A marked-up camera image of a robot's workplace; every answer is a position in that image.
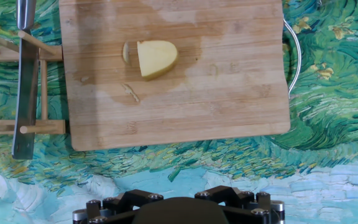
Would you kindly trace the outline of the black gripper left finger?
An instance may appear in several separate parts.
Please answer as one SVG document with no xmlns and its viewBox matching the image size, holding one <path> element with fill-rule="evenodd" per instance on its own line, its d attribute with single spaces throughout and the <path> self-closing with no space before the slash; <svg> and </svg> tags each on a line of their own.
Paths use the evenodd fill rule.
<svg viewBox="0 0 358 224">
<path fill-rule="evenodd" d="M 140 208 L 161 200 L 163 195 L 143 190 L 131 190 L 102 200 L 89 200 L 86 208 L 72 212 L 72 224 L 131 223 L 135 215 L 134 207 Z"/>
</svg>

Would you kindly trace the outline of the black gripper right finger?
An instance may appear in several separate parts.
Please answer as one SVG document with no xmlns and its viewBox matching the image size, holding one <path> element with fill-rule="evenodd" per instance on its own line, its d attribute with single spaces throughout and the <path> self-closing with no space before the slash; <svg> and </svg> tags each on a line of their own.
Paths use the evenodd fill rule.
<svg viewBox="0 0 358 224">
<path fill-rule="evenodd" d="M 285 204 L 272 200 L 267 192 L 241 191 L 236 187 L 217 186 L 195 193 L 195 198 L 216 203 L 228 223 L 284 224 Z"/>
</svg>

